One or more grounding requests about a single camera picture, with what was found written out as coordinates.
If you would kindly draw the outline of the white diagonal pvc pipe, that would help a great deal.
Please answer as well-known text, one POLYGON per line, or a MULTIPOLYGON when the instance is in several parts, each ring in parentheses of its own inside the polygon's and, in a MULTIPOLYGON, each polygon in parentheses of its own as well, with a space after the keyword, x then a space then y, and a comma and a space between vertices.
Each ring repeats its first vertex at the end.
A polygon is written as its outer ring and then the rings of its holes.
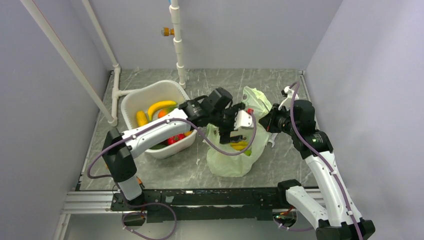
POLYGON ((95 90, 92 88, 91 84, 89 83, 88 79, 82 72, 81 68, 78 66, 62 40, 59 38, 58 34, 55 32, 52 25, 49 23, 45 15, 41 12, 38 5, 35 3, 34 0, 21 0, 20 1, 23 6, 26 8, 28 13, 32 16, 34 21, 37 23, 37 25, 40 27, 40 29, 43 31, 43 33, 46 35, 48 40, 52 43, 56 51, 59 53, 59 55, 62 57, 62 59, 65 61, 67 66, 70 68, 72 73, 75 75, 77 80, 81 83, 85 91, 88 93, 88 95, 91 97, 91 99, 94 101, 94 103, 99 108, 100 112, 104 115, 104 117, 107 119, 108 123, 112 127, 116 127, 118 125, 118 119, 116 116, 113 116, 106 108, 106 106, 103 104, 103 101, 100 99, 100 97, 97 95, 95 90))

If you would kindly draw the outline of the dark green fake avocado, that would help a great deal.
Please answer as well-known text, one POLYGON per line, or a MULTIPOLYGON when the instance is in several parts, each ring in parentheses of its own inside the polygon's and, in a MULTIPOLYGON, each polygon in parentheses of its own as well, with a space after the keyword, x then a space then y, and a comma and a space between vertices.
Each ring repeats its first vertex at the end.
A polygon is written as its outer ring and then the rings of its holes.
POLYGON ((163 148, 166 148, 166 147, 167 147, 166 144, 156 144, 156 145, 152 146, 150 148, 150 150, 160 150, 160 149, 163 149, 163 148))

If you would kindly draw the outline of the white plastic basket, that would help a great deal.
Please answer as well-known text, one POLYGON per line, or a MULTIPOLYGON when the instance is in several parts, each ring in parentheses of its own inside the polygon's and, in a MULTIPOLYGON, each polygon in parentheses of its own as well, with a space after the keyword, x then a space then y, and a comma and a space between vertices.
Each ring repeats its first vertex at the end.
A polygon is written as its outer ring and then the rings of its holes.
MULTIPOLYGON (((185 90, 179 83, 172 80, 160 80, 149 86, 129 93, 122 100, 120 110, 128 130, 138 127, 136 113, 143 111, 147 113, 149 107, 160 101, 174 101, 178 104, 189 100, 185 90)), ((165 159, 188 147, 196 140, 197 131, 193 131, 189 136, 176 143, 162 149, 147 149, 144 153, 151 155, 155 159, 165 159)))

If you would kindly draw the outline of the silver open-end wrench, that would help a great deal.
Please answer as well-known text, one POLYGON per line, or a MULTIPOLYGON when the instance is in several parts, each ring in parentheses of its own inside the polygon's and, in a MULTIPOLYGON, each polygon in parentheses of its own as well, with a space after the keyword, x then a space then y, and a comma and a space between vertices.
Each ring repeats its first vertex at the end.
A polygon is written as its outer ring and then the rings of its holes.
POLYGON ((270 144, 271 148, 275 146, 275 139, 278 136, 278 133, 272 133, 267 140, 267 143, 270 144))

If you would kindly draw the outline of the light green fake pear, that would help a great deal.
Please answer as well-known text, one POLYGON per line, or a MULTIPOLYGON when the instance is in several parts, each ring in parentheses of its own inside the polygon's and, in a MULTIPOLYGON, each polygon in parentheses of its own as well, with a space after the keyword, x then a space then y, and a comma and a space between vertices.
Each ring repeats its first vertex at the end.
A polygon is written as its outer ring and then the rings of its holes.
POLYGON ((251 154, 252 154, 252 150, 251 150, 251 149, 247 149, 246 151, 244 151, 244 154, 245 154, 246 156, 251 156, 251 154))

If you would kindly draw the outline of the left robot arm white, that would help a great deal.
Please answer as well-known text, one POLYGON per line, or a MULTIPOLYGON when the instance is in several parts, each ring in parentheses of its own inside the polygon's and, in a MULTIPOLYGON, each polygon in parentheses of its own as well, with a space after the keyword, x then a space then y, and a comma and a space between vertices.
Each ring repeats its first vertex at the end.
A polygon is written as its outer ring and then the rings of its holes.
POLYGON ((143 189, 136 177, 134 159, 155 145, 171 137, 198 131, 207 125, 218 128, 220 144, 241 141, 241 135, 231 133, 241 128, 256 128, 252 111, 246 111, 244 103, 233 104, 232 95, 219 87, 209 95, 202 95, 180 104, 166 116, 144 126, 119 132, 108 132, 100 156, 121 193, 124 204, 131 210, 144 203, 143 189))

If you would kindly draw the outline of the orange green fake mango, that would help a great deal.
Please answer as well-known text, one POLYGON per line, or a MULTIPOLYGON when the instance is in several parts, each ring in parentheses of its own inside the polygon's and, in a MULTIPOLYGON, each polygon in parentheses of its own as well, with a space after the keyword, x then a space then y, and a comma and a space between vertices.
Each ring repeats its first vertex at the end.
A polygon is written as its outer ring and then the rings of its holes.
POLYGON ((177 108, 176 106, 168 106, 168 107, 161 108, 157 113, 157 118, 160 119, 168 115, 170 112, 172 112, 176 108, 177 108))

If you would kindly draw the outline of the white vertical pvc pipe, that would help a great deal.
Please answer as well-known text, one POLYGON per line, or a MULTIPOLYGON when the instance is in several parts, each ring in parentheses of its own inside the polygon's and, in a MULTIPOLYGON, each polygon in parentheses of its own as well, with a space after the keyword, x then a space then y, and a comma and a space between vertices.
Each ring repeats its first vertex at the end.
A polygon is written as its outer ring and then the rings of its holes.
POLYGON ((186 76, 184 57, 183 57, 183 41, 181 36, 180 6, 177 0, 170 0, 169 12, 171 15, 171 22, 173 24, 173 30, 174 30, 173 44, 174 44, 176 58, 177 58, 176 69, 179 76, 178 83, 183 89, 185 89, 187 76, 186 76))

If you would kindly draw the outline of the light green plastic bag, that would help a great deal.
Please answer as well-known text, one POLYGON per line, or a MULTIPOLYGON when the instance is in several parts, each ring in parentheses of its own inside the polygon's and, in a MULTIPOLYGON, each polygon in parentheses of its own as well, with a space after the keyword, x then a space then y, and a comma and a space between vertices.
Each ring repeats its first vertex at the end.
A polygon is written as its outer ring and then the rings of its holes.
MULTIPOLYGON (((252 145, 250 146, 251 156, 244 153, 235 156, 229 156, 216 151, 209 147, 206 153, 206 161, 210 171, 220 177, 243 177, 252 168, 252 165, 262 155, 271 133, 267 132, 259 123, 259 119, 264 117, 272 108, 271 102, 265 94, 256 89, 245 86, 243 88, 242 103, 245 103, 247 109, 253 109, 253 114, 256 119, 256 134, 252 145)), ((231 137, 242 135, 246 138, 245 142, 249 143, 253 136, 253 128, 241 128, 231 132, 231 137)), ((227 153, 237 153, 239 151, 233 149, 230 144, 220 144, 220 136, 218 128, 212 124, 206 127, 205 135, 219 149, 227 153)))

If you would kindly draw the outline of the yellow fake corn cob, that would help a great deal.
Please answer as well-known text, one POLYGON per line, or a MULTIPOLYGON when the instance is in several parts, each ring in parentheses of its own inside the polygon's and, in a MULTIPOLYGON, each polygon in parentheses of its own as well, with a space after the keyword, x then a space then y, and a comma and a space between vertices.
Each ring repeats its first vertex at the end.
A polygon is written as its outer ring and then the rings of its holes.
POLYGON ((145 114, 144 111, 140 110, 135 115, 136 123, 138 127, 142 127, 144 125, 147 125, 149 123, 149 120, 145 114))

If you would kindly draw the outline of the orange pipe valve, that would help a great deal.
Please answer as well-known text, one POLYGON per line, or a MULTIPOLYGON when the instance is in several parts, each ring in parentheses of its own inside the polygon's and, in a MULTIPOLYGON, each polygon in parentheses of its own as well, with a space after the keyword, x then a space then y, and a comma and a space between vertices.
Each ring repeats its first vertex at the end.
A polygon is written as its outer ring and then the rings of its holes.
POLYGON ((163 27, 161 30, 161 34, 164 37, 170 37, 170 36, 174 36, 175 35, 175 31, 173 28, 168 28, 168 27, 163 27))

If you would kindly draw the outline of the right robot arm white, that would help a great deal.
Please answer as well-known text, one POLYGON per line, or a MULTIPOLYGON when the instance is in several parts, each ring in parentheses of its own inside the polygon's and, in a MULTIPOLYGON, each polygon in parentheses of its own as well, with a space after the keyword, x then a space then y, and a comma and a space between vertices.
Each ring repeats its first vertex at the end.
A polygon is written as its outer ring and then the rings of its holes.
POLYGON ((340 175, 334 148, 327 134, 316 128, 315 108, 308 100, 295 100, 290 108, 275 103, 259 121, 269 133, 285 133, 292 139, 313 174, 324 204, 311 197, 295 179, 279 182, 276 203, 297 209, 315 231, 318 240, 368 240, 376 231, 354 204, 340 175))

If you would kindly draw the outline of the yellow fake banana bunch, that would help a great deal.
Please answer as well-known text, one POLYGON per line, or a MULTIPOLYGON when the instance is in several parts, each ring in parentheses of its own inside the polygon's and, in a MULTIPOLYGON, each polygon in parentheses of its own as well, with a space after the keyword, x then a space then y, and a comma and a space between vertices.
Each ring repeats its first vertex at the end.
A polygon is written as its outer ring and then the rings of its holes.
POLYGON ((236 151, 242 151, 248 146, 248 143, 246 141, 239 141, 231 142, 229 145, 236 151))

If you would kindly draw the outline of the red fake tomato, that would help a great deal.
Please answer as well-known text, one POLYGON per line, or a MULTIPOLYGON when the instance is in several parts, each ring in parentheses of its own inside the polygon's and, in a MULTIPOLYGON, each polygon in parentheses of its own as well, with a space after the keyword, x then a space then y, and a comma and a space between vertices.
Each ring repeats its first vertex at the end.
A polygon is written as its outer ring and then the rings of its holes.
POLYGON ((170 138, 167 139, 167 144, 169 146, 170 145, 173 145, 173 144, 179 142, 180 140, 184 139, 185 137, 186 137, 186 135, 184 133, 180 133, 180 134, 174 135, 174 136, 172 136, 172 137, 170 137, 170 138))

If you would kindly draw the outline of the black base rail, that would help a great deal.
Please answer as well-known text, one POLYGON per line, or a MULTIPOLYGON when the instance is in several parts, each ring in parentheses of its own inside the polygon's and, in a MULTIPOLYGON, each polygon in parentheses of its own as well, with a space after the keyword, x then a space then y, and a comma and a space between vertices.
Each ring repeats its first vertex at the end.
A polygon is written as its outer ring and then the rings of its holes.
POLYGON ((279 187, 144 189, 125 200, 114 193, 113 212, 141 212, 148 223, 164 221, 256 219, 270 221, 291 206, 279 187))

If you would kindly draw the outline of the thin white diagonal pipe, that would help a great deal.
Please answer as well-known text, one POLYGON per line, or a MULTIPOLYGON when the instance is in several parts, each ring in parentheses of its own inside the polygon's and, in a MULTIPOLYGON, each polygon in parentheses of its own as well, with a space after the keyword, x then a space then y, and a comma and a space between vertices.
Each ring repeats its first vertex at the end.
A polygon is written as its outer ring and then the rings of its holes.
POLYGON ((91 23, 93 24, 93 27, 99 37, 99 40, 101 42, 101 44, 103 45, 106 54, 108 55, 112 66, 113 66, 113 85, 112 85, 112 90, 111 90, 111 117, 112 120, 109 120, 108 122, 112 125, 112 126, 116 126, 118 124, 118 103, 119 103, 119 98, 126 96, 132 92, 134 92, 134 89, 131 90, 120 90, 119 86, 120 86, 120 77, 121 77, 121 66, 119 65, 113 51, 112 48, 105 36, 105 33, 97 19, 97 16, 90 4, 89 0, 82 0, 81 1, 87 14, 88 17, 91 21, 91 23))

